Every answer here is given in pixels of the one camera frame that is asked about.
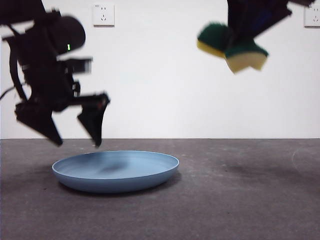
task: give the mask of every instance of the wall socket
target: wall socket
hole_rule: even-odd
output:
[[[304,27],[320,28],[320,5],[313,4],[304,8]]]
[[[112,27],[115,25],[115,5],[112,3],[94,4],[92,22],[95,27]]]

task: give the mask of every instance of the yellow sponge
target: yellow sponge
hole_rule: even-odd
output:
[[[198,49],[208,53],[208,54],[212,54],[214,56],[217,56],[219,58],[225,58],[225,53],[223,51],[220,51],[217,48],[214,48],[212,46],[209,46],[208,44],[202,42],[202,41],[197,41],[196,46],[198,47]]]
[[[268,52],[258,46],[253,39],[240,42],[225,51],[226,62],[233,73],[247,67],[261,70],[268,55]]]

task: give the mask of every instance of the blue plate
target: blue plate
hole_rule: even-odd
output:
[[[105,151],[57,161],[52,170],[69,188],[90,193],[124,193],[151,188],[167,181],[179,160],[150,151]]]

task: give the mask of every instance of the sponge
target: sponge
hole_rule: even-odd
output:
[[[223,23],[211,22],[197,37],[197,47],[206,53],[226,59],[233,73],[247,67],[261,70],[268,52],[258,46],[253,39],[242,40],[229,45],[232,30]]]
[[[208,24],[198,36],[197,47],[209,54],[224,58],[230,30],[222,23]]]
[[[242,41],[225,51],[226,62],[233,73],[247,67],[261,70],[268,55],[253,39]]]

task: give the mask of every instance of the cable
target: cable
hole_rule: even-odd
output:
[[[8,92],[12,91],[13,89],[15,89],[14,86],[9,87],[7,90],[5,90],[5,91],[1,94],[1,96],[0,96],[0,101],[1,101],[1,99],[2,99]]]

